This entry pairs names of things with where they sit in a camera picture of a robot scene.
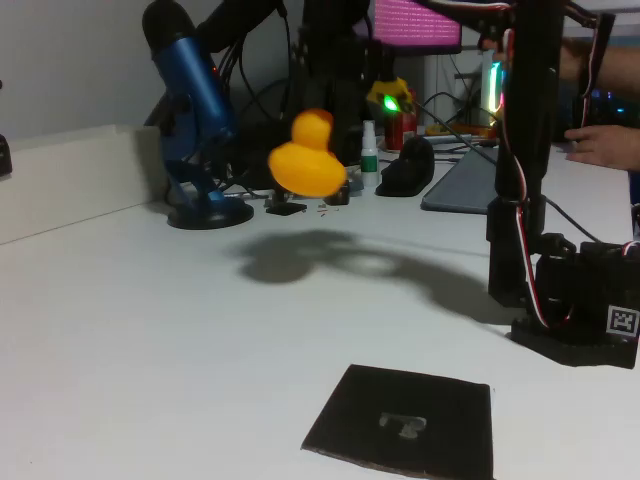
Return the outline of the person's left hand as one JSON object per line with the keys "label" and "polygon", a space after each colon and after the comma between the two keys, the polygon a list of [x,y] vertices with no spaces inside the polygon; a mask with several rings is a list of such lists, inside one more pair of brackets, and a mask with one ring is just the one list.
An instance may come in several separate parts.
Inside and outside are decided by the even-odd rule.
{"label": "person's left hand", "polygon": [[575,143],[567,159],[574,162],[639,171],[639,130],[618,125],[594,125],[565,132]]}

